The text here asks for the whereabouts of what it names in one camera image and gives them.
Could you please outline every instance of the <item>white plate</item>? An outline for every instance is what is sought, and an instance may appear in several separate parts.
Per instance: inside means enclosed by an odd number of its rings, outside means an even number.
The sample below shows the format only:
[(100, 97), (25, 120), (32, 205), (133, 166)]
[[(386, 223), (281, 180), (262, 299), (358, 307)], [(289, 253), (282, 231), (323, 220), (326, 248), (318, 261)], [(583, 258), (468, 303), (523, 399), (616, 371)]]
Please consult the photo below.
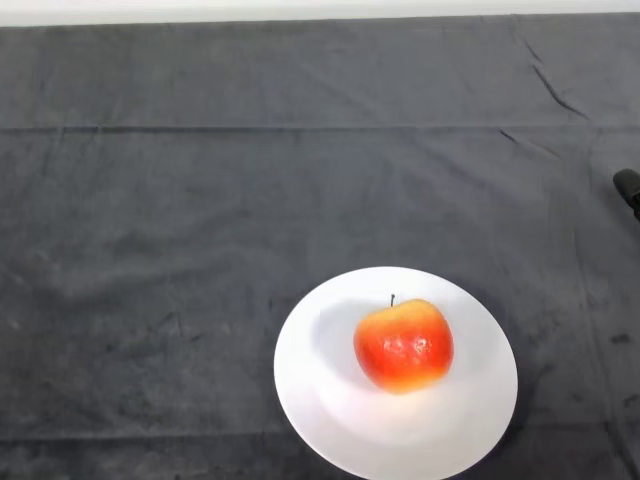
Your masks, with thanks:
[[(407, 395), (377, 388), (353, 350), (358, 322), (391, 294), (396, 304), (432, 302), (453, 334), (448, 375)], [(471, 467), (502, 437), (518, 391), (509, 342), (482, 304), (447, 280), (398, 267), (345, 273), (303, 298), (280, 332), (274, 376), (302, 439), (370, 480), (439, 480)]]

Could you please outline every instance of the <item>red apple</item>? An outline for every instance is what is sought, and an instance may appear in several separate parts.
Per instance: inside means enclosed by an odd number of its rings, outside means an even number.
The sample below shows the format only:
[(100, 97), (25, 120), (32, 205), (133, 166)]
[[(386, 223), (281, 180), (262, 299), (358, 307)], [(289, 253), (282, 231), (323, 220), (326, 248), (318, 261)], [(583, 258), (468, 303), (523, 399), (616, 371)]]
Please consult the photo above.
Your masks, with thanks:
[(380, 388), (406, 393), (447, 374), (453, 337), (442, 313), (425, 300), (409, 300), (365, 317), (353, 337), (356, 357)]

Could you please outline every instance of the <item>white wall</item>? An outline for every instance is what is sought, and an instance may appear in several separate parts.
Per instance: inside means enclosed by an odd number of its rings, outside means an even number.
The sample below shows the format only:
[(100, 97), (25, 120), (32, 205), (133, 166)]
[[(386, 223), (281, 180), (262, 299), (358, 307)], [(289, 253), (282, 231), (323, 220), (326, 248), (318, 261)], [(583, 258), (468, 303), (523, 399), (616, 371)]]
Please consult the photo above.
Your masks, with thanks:
[(0, 25), (640, 11), (640, 0), (0, 0)]

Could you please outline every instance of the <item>apple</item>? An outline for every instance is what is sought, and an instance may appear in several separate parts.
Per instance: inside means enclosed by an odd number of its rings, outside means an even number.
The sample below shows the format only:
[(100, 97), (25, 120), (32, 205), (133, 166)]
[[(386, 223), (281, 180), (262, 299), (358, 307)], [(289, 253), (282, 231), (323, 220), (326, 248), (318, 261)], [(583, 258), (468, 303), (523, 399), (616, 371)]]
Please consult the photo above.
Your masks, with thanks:
[(453, 362), (453, 336), (440, 311), (414, 299), (371, 313), (353, 336), (358, 363), (380, 388), (407, 393), (447, 374)]

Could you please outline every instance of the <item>black object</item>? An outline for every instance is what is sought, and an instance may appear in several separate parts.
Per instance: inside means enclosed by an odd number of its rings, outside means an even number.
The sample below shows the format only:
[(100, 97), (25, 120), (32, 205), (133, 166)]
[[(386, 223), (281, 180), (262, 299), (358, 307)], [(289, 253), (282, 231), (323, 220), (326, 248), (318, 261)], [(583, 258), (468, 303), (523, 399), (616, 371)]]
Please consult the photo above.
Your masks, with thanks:
[(613, 176), (613, 184), (625, 202), (633, 208), (635, 217), (640, 220), (640, 174), (625, 168)]

